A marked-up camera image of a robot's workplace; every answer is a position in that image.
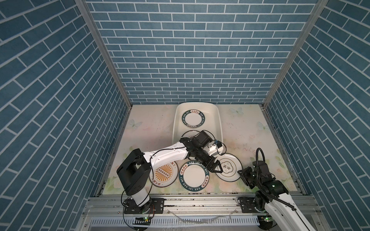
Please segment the green rimmed plate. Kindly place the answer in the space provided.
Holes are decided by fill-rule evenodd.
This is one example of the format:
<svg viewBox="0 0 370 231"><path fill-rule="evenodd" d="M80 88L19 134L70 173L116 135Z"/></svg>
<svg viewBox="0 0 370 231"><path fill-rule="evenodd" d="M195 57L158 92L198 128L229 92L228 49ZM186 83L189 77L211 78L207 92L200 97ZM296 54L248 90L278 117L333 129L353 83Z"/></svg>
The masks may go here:
<svg viewBox="0 0 370 231"><path fill-rule="evenodd" d="M198 161L188 161L179 171L179 181L183 188L191 192L203 190L209 183L208 169Z"/></svg>
<svg viewBox="0 0 370 231"><path fill-rule="evenodd" d="M187 110L182 115L182 122L188 128L199 128L205 123L205 115L196 109Z"/></svg>

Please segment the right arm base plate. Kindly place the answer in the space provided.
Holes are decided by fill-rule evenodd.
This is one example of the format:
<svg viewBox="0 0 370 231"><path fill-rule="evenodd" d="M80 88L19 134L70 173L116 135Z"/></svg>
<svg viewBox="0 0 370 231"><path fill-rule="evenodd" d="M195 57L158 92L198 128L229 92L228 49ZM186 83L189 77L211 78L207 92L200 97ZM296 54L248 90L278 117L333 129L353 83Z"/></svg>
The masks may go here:
<svg viewBox="0 0 370 231"><path fill-rule="evenodd" d="M238 197L237 203L239 204L242 213L259 213L255 208L254 198L252 197Z"/></svg>

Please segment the orange sunburst plate front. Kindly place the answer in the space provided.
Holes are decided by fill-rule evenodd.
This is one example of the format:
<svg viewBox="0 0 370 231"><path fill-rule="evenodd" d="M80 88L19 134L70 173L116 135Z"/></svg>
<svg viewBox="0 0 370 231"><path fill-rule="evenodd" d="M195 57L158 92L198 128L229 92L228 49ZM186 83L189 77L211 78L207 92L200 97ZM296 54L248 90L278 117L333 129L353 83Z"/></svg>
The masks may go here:
<svg viewBox="0 0 370 231"><path fill-rule="evenodd" d="M171 162L154 169L154 172L151 171L149 174L149 179L154 186L165 188L175 182L178 174L178 164L176 162Z"/></svg>

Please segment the white plate clover motif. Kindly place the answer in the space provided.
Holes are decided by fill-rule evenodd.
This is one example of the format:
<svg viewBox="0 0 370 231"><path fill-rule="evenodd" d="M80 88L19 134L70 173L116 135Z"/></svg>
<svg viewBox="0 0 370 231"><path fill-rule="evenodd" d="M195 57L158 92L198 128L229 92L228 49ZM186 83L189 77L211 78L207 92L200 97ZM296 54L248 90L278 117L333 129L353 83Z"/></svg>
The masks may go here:
<svg viewBox="0 0 370 231"><path fill-rule="evenodd" d="M226 182L235 182L240 178L238 171L242 170L242 164L239 159L232 154L224 154L218 156L216 160L219 160L223 169L222 173L216 173L216 175Z"/></svg>

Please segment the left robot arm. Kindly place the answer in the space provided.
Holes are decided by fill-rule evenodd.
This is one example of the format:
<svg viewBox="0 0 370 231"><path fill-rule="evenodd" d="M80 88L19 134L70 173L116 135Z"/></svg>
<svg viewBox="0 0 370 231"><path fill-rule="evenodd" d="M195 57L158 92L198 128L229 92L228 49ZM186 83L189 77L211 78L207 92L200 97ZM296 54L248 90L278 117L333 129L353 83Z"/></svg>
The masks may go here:
<svg viewBox="0 0 370 231"><path fill-rule="evenodd" d="M134 149L117 169L117 176L124 192L135 202L140 211L151 206L149 192L145 189L150 174L163 165L194 158L209 172L222 173L221 162L215 155L223 155L225 146L202 130L193 137L182 137L178 142L157 151L142 152Z"/></svg>

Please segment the aluminium mounting rail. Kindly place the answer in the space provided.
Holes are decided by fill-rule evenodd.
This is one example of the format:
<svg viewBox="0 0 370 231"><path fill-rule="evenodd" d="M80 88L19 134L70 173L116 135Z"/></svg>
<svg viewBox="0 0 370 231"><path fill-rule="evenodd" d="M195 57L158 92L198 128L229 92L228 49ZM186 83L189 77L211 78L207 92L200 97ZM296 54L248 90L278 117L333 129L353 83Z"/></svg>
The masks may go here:
<svg viewBox="0 0 370 231"><path fill-rule="evenodd" d="M159 206L163 209L162 215L239 215L243 209L238 203L239 197L247 197L251 203L254 196L247 194L192 194L192 195L152 195L152 201L159 198L164 202ZM106 195L89 198L82 217L119 217L123 206L118 195Z"/></svg>

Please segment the white plastic bin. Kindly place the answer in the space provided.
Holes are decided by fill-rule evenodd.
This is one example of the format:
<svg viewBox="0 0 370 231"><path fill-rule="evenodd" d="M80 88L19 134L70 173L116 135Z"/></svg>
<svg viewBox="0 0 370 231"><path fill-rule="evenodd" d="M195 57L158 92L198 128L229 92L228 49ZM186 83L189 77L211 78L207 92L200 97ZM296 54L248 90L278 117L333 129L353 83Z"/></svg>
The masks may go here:
<svg viewBox="0 0 370 231"><path fill-rule="evenodd" d="M182 115L185 111L196 109L205 115L205 123L199 128L188 128L182 122ZM223 142L223 133L220 113L216 105L202 102L182 103L176 108L172 142L178 142L181 136L189 130L205 131L212 139Z"/></svg>

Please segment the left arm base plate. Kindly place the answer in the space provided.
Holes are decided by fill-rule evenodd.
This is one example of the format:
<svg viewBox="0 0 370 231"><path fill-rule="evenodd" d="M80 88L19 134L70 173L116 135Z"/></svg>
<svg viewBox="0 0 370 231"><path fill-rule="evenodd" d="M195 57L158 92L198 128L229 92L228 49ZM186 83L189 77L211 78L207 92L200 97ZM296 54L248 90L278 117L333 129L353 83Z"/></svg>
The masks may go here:
<svg viewBox="0 0 370 231"><path fill-rule="evenodd" d="M132 198L123 201L125 214L162 214L164 209L164 198L151 198L143 206L138 206Z"/></svg>

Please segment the orange sunburst plate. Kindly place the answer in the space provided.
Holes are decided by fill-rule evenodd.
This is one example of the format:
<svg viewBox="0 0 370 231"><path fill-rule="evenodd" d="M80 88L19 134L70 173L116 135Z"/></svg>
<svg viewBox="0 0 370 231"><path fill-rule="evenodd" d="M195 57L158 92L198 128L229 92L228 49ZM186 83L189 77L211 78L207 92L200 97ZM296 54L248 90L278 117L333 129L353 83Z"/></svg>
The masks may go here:
<svg viewBox="0 0 370 231"><path fill-rule="evenodd" d="M151 171L149 174L149 179L154 186L165 188L175 182L178 174L178 164L176 162L171 162L154 169L154 172Z"/></svg>
<svg viewBox="0 0 370 231"><path fill-rule="evenodd" d="M186 132L181 136L181 138L184 138L184 137L186 137L186 138L192 138L192 137L194 137L194 136L198 135L199 133L200 133L200 131L198 131L198 130L189 130L189 131L186 131Z"/></svg>

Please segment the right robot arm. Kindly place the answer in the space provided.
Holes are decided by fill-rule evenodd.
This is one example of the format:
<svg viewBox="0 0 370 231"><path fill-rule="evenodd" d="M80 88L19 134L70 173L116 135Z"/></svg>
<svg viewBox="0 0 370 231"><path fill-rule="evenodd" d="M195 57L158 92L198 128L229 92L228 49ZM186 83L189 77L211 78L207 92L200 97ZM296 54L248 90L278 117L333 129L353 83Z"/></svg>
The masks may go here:
<svg viewBox="0 0 370 231"><path fill-rule="evenodd" d="M255 192L254 208L267 216L260 216L259 228L268 231L275 225L283 231L314 231L308 219L297 207L288 189L270 173L265 161L254 161L253 167L239 170L243 182Z"/></svg>

